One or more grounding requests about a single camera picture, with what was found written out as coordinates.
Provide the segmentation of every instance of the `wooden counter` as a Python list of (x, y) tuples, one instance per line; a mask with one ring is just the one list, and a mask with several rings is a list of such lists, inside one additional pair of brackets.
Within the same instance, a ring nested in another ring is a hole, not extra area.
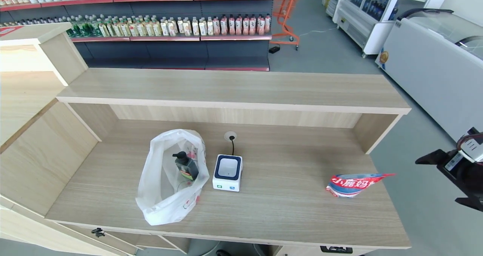
[[(109, 256), (186, 254), (191, 238), (279, 245), (269, 256), (410, 247), (383, 182), (354, 199), (325, 191), (333, 174), (376, 173), (368, 153), (410, 110), (382, 75), (88, 69), (65, 33), (45, 38), (68, 26), (0, 38), (0, 204), (23, 225), (12, 238)], [(209, 180), (184, 220), (150, 226), (135, 201), (140, 174), (150, 140), (177, 128), (200, 133), (210, 173), (231, 151), (223, 134), (237, 132), (241, 190)]]
[[(136, 205), (149, 142), (170, 129), (193, 129), (206, 143), (207, 167), (231, 152), (243, 157), (240, 193), (205, 184), (181, 222), (150, 226)], [(46, 218), (142, 234), (276, 245), (410, 247), (382, 182), (354, 199), (325, 187), (333, 174), (377, 172), (350, 129), (119, 120), (74, 174)]]

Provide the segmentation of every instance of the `white plastic bag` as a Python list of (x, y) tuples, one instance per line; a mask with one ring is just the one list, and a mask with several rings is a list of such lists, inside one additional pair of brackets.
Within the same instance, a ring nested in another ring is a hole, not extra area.
[[(179, 172), (172, 155), (184, 151), (198, 166), (198, 177), (190, 181)], [(198, 132), (176, 129), (151, 140), (141, 174), (136, 202), (150, 225), (181, 221), (196, 205), (209, 179), (205, 143)]]

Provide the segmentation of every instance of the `gray floor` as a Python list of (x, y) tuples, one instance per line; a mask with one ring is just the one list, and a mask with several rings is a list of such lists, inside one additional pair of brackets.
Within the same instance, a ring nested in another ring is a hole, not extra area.
[[(360, 48), (325, 15), (321, 0), (300, 0), (290, 24), (301, 36), (300, 50), (282, 45), (269, 56), (271, 70), (283, 72), (326, 72), (349, 74), (381, 74), (374, 57), (363, 59)], [(396, 173), (384, 184), (412, 242), (407, 250), (378, 250), (367, 256), (476, 256), (481, 254), (479, 242), (483, 215), (464, 208), (454, 199), (463, 194), (433, 166), (417, 166), (414, 160), (433, 150), (451, 150), (452, 142), (440, 128), (405, 93), (412, 111), (383, 139), (372, 152), (379, 172)], [(189, 256), (203, 254), (216, 242), (194, 240)], [(233, 256), (255, 256), (249, 244), (221, 243)], [(67, 256), (33, 245), (0, 240), (0, 254), (9, 256)], [(145, 250), (139, 256), (182, 256), (174, 251)]]

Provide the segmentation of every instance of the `chest freezer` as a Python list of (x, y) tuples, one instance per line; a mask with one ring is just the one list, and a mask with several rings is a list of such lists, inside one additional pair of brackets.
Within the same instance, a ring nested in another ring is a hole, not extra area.
[(483, 131), (483, 27), (451, 10), (398, 17), (376, 63), (455, 141)]

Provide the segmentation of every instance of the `freezer lid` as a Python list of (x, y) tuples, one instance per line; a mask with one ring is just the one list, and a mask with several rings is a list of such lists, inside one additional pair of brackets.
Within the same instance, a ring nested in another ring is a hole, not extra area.
[(458, 17), (447, 9), (412, 9), (397, 20), (409, 19), (443, 36), (483, 60), (483, 27)]

